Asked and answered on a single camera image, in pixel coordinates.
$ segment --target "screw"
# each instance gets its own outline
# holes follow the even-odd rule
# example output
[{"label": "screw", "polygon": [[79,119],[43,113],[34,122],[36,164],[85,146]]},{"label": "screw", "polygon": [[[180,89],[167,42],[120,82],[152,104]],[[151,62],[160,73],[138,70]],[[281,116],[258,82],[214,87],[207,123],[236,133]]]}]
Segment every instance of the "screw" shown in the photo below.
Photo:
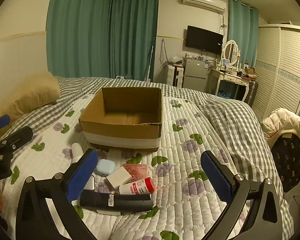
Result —
[{"label": "screw", "polygon": [[26,178],[26,182],[27,183],[30,183],[32,181],[32,177],[31,176],[29,176],[28,178]]},{"label": "screw", "polygon": [[271,185],[271,184],[272,184],[272,180],[271,180],[271,179],[269,179],[269,178],[266,178],[266,184],[269,184],[269,185]]},{"label": "screw", "polygon": [[63,176],[63,174],[61,172],[57,173],[56,175],[54,175],[55,179],[61,179]]},{"label": "screw", "polygon": [[237,174],[237,175],[235,176],[235,178],[236,178],[237,180],[239,180],[239,181],[243,181],[243,180],[244,180],[244,176],[241,175],[241,174]]}]

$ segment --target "beige pillow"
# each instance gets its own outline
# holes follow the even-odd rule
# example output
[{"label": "beige pillow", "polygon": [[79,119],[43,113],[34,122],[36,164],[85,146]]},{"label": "beige pillow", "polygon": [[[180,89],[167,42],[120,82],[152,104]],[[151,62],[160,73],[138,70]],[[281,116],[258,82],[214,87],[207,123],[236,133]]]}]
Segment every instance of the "beige pillow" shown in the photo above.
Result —
[{"label": "beige pillow", "polygon": [[24,114],[55,102],[60,96],[60,86],[50,72],[26,77],[0,105],[0,116],[9,115],[10,125],[0,129],[0,137],[13,122]]}]

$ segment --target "white quilted jacket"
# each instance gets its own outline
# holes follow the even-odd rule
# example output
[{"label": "white quilted jacket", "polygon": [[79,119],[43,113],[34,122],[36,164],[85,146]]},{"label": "white quilted jacket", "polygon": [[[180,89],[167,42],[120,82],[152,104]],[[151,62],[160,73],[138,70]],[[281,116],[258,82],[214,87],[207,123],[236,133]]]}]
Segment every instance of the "white quilted jacket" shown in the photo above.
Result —
[{"label": "white quilted jacket", "polygon": [[261,123],[263,134],[270,149],[285,133],[293,133],[300,138],[300,116],[285,108],[278,108]]}]

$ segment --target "red patterned packet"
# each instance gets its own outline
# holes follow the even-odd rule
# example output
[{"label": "red patterned packet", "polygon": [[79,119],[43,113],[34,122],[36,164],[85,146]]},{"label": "red patterned packet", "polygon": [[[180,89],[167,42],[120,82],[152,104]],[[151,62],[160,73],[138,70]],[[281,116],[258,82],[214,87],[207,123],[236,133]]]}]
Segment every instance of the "red patterned packet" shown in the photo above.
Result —
[{"label": "red patterned packet", "polygon": [[148,165],[147,164],[123,164],[122,165],[132,177],[128,183],[145,179],[148,176]]}]

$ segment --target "red cap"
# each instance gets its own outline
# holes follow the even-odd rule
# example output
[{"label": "red cap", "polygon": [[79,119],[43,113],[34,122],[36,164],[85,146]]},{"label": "red cap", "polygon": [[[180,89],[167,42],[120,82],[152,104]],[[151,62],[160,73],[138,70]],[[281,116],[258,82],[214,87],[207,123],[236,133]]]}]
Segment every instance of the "red cap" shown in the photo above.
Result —
[{"label": "red cap", "polygon": [[145,178],[145,184],[150,193],[155,191],[155,186],[153,184],[151,177]]}]

